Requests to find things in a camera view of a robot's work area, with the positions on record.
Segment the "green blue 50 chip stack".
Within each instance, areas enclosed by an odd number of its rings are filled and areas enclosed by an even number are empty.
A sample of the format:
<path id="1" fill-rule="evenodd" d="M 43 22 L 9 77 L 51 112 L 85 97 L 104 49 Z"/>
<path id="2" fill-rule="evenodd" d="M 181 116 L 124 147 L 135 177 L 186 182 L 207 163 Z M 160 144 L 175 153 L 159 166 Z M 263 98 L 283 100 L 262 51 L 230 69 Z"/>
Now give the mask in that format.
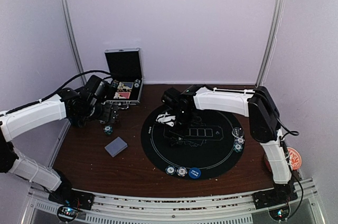
<path id="1" fill-rule="evenodd" d="M 106 135 L 111 135 L 113 133 L 113 127 L 111 125 L 106 125 L 103 130 Z"/>

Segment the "blue white 10 chip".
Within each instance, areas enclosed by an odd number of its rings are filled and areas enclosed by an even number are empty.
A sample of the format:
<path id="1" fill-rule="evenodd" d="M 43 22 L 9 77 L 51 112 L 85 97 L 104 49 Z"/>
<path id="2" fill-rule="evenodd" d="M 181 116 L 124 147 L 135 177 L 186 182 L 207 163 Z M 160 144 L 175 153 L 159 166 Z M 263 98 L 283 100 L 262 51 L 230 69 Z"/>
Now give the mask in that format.
<path id="1" fill-rule="evenodd" d="M 238 137 L 238 138 L 236 138 L 235 139 L 235 143 L 236 144 L 244 144 L 245 143 L 245 139 L 244 138 L 242 138 L 242 137 Z"/>
<path id="2" fill-rule="evenodd" d="M 188 171 L 185 167 L 178 167 L 176 170 L 176 174 L 179 177 L 185 177 L 187 175 Z"/>

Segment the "blue small blind button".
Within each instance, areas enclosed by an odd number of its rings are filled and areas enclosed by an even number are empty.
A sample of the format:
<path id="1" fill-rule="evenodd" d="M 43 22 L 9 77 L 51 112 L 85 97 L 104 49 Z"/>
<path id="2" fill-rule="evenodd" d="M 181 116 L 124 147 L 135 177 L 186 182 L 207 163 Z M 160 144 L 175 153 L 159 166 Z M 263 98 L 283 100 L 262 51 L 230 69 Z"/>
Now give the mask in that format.
<path id="1" fill-rule="evenodd" d="M 199 179 L 201 176 L 201 170 L 197 167 L 192 167 L 189 169 L 188 175 L 192 179 Z"/>

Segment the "black white dealer button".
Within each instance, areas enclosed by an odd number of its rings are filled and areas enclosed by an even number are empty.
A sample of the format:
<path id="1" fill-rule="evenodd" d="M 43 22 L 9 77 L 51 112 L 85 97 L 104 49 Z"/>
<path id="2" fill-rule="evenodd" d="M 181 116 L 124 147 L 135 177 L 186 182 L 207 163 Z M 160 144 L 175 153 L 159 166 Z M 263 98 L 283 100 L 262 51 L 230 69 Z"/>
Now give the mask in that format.
<path id="1" fill-rule="evenodd" d="M 235 138 L 239 138 L 239 137 L 243 137 L 244 136 L 244 131 L 241 127 L 235 127 L 232 129 L 232 135 L 235 137 Z"/>

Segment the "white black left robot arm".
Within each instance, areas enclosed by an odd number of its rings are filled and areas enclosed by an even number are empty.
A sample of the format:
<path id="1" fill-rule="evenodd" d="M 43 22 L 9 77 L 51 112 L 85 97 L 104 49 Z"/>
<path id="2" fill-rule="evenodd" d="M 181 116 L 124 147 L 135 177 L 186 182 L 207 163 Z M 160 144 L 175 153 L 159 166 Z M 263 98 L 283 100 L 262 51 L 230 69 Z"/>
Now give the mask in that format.
<path id="1" fill-rule="evenodd" d="M 76 193 L 65 185 L 66 179 L 54 169 L 47 168 L 21 153 L 13 146 L 12 140 L 26 132 L 64 119 L 77 127 L 83 127 L 92 120 L 112 123 L 116 110 L 110 99 L 117 92 L 118 86 L 117 80 L 108 83 L 92 75 L 79 89 L 61 87 L 49 97 L 21 108 L 1 112 L 1 172 L 12 173 L 37 183 L 55 191 L 55 196 L 63 204 L 73 204 Z"/>

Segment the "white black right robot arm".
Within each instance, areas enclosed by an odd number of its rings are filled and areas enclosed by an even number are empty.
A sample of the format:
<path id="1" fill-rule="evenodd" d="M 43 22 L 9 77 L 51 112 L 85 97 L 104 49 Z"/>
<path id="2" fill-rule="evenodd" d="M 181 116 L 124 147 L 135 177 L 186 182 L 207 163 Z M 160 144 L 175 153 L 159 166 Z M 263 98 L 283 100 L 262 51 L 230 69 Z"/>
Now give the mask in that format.
<path id="1" fill-rule="evenodd" d="M 221 176 L 238 164 L 253 139 L 262 146 L 278 185 L 271 191 L 273 202 L 283 203 L 291 195 L 285 131 L 267 89 L 169 88 L 155 122 L 161 127 L 156 134 L 160 166 L 167 173 L 201 180 Z"/>

